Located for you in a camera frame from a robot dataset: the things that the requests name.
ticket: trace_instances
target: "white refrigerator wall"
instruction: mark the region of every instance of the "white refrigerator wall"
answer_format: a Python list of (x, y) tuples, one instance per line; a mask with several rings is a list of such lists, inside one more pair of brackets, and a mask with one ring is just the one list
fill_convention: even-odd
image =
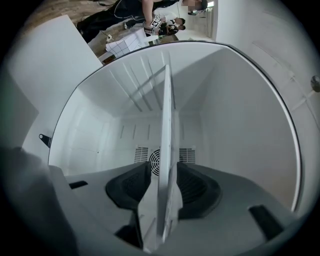
[(320, 55), (303, 25), (279, 0), (216, 0), (216, 41), (230, 44), (256, 61), (287, 104), (299, 137), (302, 188), (298, 214), (307, 213), (319, 194)]
[(95, 72), (64, 108), (49, 163), (56, 156), (66, 175), (108, 170), (133, 164), (137, 147), (148, 148), (149, 160), (161, 145), (165, 65), (179, 148), (195, 154), (196, 164), (256, 182), (290, 208), (299, 152), (284, 106), (249, 62), (210, 43), (146, 48)]
[(254, 181), (290, 209), (299, 181), (286, 115), (249, 63), (217, 55), (201, 111), (208, 166)]

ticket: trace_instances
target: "black clip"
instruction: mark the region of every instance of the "black clip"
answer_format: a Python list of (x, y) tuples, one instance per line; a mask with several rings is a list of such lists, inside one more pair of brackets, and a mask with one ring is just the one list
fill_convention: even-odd
[(48, 136), (46, 136), (46, 135), (43, 135), (43, 134), (41, 134), (41, 133), (39, 134), (39, 138), (40, 138), (40, 140), (42, 140), (42, 142), (43, 142), (44, 144), (46, 144), (46, 146), (50, 149), (52, 138), (51, 138), (51, 137), (48, 137)]

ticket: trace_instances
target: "white divider panel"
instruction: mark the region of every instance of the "white divider panel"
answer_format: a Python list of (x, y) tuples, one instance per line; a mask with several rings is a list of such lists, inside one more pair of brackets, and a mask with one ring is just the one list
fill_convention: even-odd
[(163, 111), (162, 111), (162, 130), (160, 147), (160, 172), (158, 179), (158, 198), (157, 198), (157, 226), (156, 238), (157, 245), (162, 244), (171, 230), (171, 216), (178, 213), (171, 212), (174, 207), (174, 183), (176, 182), (175, 173), (177, 163), (175, 159), (175, 122), (174, 122), (174, 103), (173, 91), (171, 86), (171, 74), (169, 65), (165, 66), (164, 92), (163, 92)]

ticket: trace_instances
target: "black bracket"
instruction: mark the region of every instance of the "black bracket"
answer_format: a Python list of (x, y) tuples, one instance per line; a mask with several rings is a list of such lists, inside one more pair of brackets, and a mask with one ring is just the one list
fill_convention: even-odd
[(46, 135), (43, 135), (43, 134), (39, 134), (39, 139), (42, 140), (42, 142), (44, 144), (46, 144), (46, 146), (50, 149), (51, 147), (51, 141), (52, 141), (52, 138), (51, 137), (48, 137)]

